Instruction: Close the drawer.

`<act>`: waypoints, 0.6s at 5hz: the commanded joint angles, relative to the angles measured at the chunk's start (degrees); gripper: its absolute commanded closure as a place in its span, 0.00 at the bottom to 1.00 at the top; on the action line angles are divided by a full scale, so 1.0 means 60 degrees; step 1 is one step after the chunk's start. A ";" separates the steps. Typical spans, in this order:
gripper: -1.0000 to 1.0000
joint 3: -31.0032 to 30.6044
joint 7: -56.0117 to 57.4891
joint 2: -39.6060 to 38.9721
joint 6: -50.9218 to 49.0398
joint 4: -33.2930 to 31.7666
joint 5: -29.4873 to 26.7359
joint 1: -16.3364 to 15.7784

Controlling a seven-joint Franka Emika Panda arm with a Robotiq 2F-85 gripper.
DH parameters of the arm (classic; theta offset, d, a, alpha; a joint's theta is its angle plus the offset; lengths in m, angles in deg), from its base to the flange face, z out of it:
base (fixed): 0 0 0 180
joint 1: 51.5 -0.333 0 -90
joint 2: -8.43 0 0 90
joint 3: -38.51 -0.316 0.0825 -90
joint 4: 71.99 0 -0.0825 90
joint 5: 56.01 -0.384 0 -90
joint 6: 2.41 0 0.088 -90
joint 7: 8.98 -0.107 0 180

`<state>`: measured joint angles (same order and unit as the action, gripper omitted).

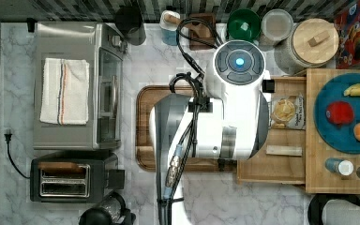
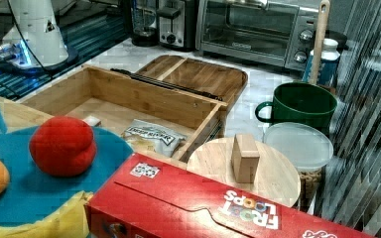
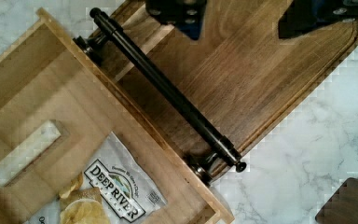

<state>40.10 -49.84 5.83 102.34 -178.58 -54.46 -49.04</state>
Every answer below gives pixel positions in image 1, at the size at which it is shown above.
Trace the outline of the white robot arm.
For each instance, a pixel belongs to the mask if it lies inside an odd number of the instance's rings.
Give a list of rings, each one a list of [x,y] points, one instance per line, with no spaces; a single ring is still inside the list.
[[[189,158],[249,159],[263,147],[269,129],[263,94],[271,82],[263,53],[244,40],[219,46],[197,77],[171,79],[171,93],[149,118],[159,225],[191,225],[181,182]]]

